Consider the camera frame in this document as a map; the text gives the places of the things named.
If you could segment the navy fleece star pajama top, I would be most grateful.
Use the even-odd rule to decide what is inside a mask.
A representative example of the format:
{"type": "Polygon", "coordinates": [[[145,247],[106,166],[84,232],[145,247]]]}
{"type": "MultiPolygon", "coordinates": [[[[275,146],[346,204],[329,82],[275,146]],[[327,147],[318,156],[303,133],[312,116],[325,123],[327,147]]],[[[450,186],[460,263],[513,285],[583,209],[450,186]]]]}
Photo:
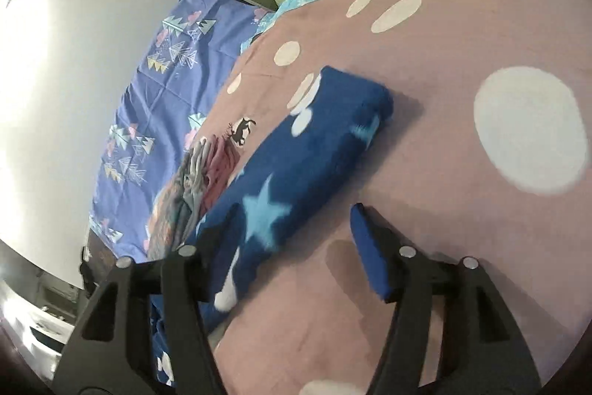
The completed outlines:
{"type": "Polygon", "coordinates": [[[207,293],[200,305],[212,333],[247,293],[259,266],[278,252],[348,180],[393,113],[389,90],[326,66],[295,97],[190,235],[192,251],[210,237],[207,293]]]}

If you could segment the black garment on headboard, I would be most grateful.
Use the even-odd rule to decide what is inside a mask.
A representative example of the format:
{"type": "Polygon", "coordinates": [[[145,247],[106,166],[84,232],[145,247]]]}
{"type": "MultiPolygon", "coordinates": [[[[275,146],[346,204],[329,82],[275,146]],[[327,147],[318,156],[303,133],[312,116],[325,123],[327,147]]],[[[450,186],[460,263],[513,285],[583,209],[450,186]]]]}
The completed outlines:
{"type": "Polygon", "coordinates": [[[90,297],[105,278],[105,269],[100,252],[92,251],[85,245],[80,252],[78,270],[82,277],[86,296],[90,297]]]}

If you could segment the floral folded garment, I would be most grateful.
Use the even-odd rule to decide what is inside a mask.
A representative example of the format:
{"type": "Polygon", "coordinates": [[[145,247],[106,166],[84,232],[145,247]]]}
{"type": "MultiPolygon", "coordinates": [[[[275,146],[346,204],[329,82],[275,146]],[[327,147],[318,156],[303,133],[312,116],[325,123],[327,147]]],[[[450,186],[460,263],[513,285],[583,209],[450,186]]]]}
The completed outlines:
{"type": "Polygon", "coordinates": [[[152,206],[151,216],[148,218],[147,256],[150,261],[165,258],[171,251],[176,250],[184,243],[179,245],[174,240],[175,197],[179,193],[179,186],[176,184],[178,171],[159,192],[155,204],[152,206]]]}

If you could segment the grey folded garment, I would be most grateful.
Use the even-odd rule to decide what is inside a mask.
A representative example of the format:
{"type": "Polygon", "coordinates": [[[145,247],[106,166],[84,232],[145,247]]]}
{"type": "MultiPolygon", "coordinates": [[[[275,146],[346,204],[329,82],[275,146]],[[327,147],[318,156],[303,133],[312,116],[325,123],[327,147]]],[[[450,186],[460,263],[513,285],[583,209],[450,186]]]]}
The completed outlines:
{"type": "Polygon", "coordinates": [[[184,242],[200,221],[200,208],[205,195],[206,164],[214,137],[200,138],[188,151],[176,176],[179,193],[175,197],[174,240],[184,242]]]}

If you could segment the blue tree print pillow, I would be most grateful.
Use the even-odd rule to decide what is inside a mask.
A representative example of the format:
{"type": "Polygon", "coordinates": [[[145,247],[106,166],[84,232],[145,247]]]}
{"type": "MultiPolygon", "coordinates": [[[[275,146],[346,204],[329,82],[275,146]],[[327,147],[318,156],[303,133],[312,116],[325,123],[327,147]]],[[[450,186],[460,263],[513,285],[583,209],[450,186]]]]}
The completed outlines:
{"type": "Polygon", "coordinates": [[[243,0],[179,0],[162,16],[114,114],[92,197],[89,226],[114,256],[147,258],[155,198],[268,13],[243,0]]]}

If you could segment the pink polka dot bedspread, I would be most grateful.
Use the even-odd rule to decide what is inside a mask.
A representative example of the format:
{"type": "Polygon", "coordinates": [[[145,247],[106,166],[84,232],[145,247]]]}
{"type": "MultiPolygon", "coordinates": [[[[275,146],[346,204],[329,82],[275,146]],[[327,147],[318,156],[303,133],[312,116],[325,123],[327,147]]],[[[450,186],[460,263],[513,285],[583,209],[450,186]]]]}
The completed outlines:
{"type": "Polygon", "coordinates": [[[324,66],[392,91],[352,176],[259,269],[216,350],[232,394],[367,387],[392,308],[349,228],[375,208],[423,252],[484,263],[550,379],[591,319],[591,0],[317,0],[239,58],[204,134],[250,157],[324,66]]]}

